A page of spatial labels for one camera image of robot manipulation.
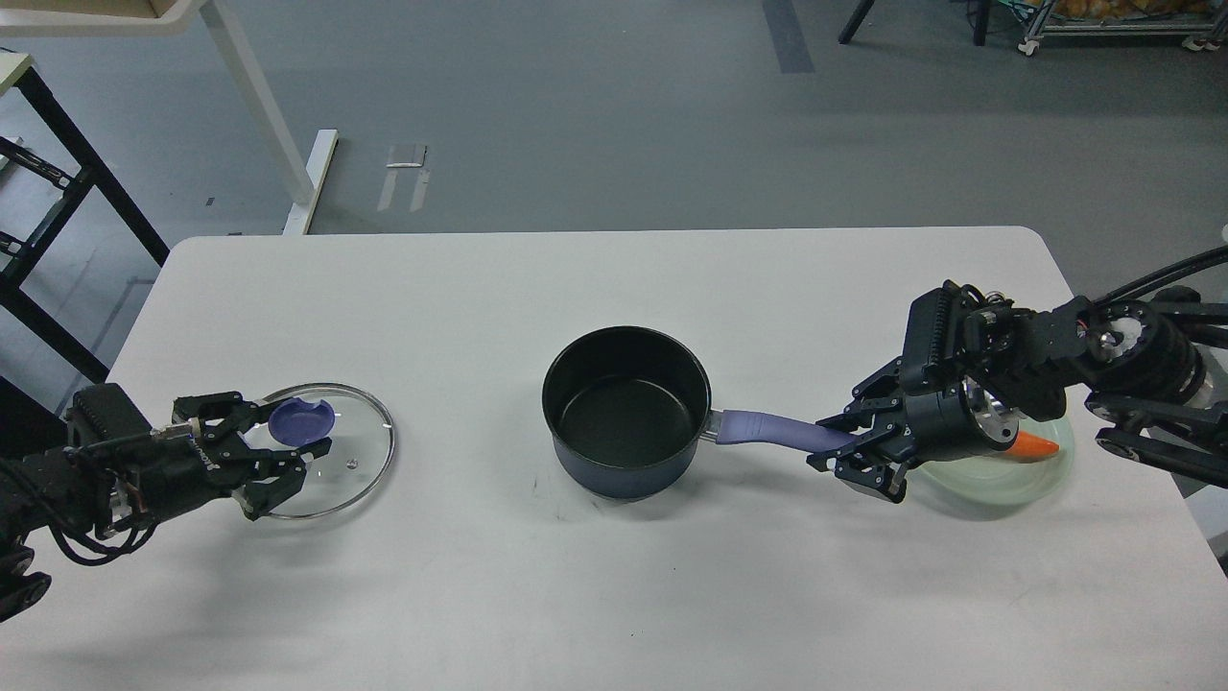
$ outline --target saucepan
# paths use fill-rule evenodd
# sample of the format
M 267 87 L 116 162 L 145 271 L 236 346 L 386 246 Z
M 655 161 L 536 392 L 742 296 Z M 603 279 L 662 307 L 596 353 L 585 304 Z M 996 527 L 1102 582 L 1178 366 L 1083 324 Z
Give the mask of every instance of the saucepan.
M 567 474 L 588 491 L 639 500 L 669 487 L 700 439 L 765 442 L 809 454 L 855 439 L 808 422 L 750 411 L 713 411 L 699 360 L 650 328 L 615 325 L 577 338 L 555 358 L 542 409 Z

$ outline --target gray floor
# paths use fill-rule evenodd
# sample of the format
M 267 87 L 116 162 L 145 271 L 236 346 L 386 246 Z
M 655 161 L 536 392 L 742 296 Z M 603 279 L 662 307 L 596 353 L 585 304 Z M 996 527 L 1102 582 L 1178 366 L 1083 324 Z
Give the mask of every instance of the gray floor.
M 1020 223 L 1076 292 L 1222 242 L 1228 50 L 1050 38 L 1027 59 L 1018 31 L 974 48 L 946 0 L 883 0 L 837 45 L 855 2 L 793 0 L 814 71 L 783 74 L 782 2 L 230 1 L 297 141 L 341 131 L 317 233 Z M 0 45 L 36 56 L 168 242 L 280 231 L 289 199 L 200 22 Z M 6 134 L 54 158 L 16 92 Z M 384 195 L 402 142 L 430 147 L 420 207 L 415 171 Z M 41 199 L 23 174 L 0 173 L 14 233 Z M 93 199 L 28 285 L 111 362 L 156 272 Z M 75 374 L 6 313 L 0 334 L 0 372 L 60 407 Z

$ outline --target plate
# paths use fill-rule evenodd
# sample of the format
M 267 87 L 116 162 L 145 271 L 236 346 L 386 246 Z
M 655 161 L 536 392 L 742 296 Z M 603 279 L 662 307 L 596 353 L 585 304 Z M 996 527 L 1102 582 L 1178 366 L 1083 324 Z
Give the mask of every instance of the plate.
M 392 466 L 397 430 L 388 410 L 375 396 L 345 384 L 302 384 L 274 392 L 264 401 L 291 398 L 307 404 L 327 401 L 336 421 L 328 433 L 328 454 L 307 463 L 307 477 L 297 495 L 269 514 L 270 518 L 303 520 L 336 513 L 366 497 Z M 243 436 L 253 449 L 291 449 L 258 425 Z
M 1074 432 L 1066 419 L 1050 422 L 1019 421 L 1019 430 L 1056 442 L 1054 457 L 1019 463 L 1009 457 L 973 457 L 958 461 L 931 461 L 916 471 L 947 491 L 979 504 L 1018 507 L 1035 502 L 1061 485 L 1074 459 Z

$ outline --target carrot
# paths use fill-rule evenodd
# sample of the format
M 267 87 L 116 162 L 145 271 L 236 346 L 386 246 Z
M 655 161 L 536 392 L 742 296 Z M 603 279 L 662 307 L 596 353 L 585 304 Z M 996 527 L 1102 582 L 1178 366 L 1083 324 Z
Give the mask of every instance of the carrot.
M 1003 452 L 1003 455 L 1020 464 L 1034 464 L 1052 457 L 1060 450 L 1061 448 L 1056 443 L 1020 430 L 1019 434 L 1014 438 L 1014 444 Z

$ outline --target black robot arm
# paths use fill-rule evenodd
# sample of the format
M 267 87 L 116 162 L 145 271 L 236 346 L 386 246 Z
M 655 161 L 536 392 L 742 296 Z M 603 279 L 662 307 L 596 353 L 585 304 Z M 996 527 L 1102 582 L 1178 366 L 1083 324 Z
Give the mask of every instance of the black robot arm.
M 1219 248 L 1098 299 L 1047 312 L 947 281 L 910 309 L 903 355 L 860 383 L 852 403 L 818 425 L 857 434 L 807 461 L 857 491 L 903 501 L 910 469 L 1008 449 L 1018 419 L 1056 420 L 1068 387 L 1113 423 L 1097 437 L 1119 457 L 1228 487 L 1228 403 L 1211 405 L 1195 344 L 1228 347 L 1228 304 L 1203 303 L 1176 277 L 1228 260 Z M 1180 439 L 1143 437 L 1163 430 Z
M 65 447 L 0 459 L 0 621 L 50 585 L 45 573 L 26 573 L 34 552 L 25 540 L 36 530 L 47 528 L 74 562 L 97 566 L 140 549 L 157 524 L 212 500 L 235 497 L 255 520 L 297 493 L 305 459 L 327 454 L 332 442 L 269 450 L 252 449 L 242 437 L 280 404 L 244 401 L 233 392 L 178 399 L 173 425 L 152 430 L 119 387 L 79 392 L 66 414 Z M 122 544 L 101 542 L 124 531 Z

